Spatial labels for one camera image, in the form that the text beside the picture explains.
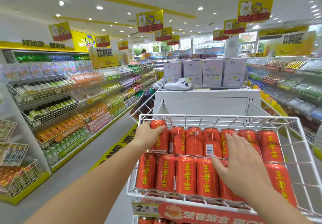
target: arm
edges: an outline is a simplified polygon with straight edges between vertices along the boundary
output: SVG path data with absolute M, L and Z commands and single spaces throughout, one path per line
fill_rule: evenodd
M 212 155 L 220 178 L 264 219 L 266 224 L 313 224 L 273 188 L 263 160 L 250 143 L 236 133 L 226 134 L 228 167 Z
M 48 201 L 25 224 L 104 223 L 135 163 L 164 128 L 151 129 L 150 122 L 140 125 L 133 141 Z

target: gray floor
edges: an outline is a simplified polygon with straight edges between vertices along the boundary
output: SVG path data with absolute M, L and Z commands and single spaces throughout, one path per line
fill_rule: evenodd
M 0 223 L 23 223 L 49 199 L 85 174 L 134 124 L 135 121 L 130 119 L 127 112 L 18 205 L 11 206 L 0 202 Z M 123 188 L 105 223 L 131 224 L 132 218 L 131 200 L 125 195 Z

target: ceiling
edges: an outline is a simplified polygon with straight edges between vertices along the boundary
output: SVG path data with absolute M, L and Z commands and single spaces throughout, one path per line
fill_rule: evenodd
M 238 2 L 240 0 L 61 0 L 64 6 L 59 5 L 59 0 L 0 0 L 0 12 L 19 15 L 35 21 L 51 24 L 68 20 L 72 30 L 82 31 L 94 35 L 110 35 L 114 38 L 129 40 L 130 42 L 152 42 L 154 34 L 139 33 L 136 31 L 136 14 L 152 9 L 164 10 L 164 26 L 172 27 L 175 34 L 181 38 L 194 35 L 204 35 L 215 28 L 223 29 L 223 22 L 237 18 Z M 322 18 L 314 19 L 312 5 L 321 9 L 322 0 L 274 0 L 273 17 L 260 23 L 261 28 L 271 28 L 283 25 L 301 23 L 320 23 Z M 252 30 L 255 25 L 248 25 L 247 30 Z

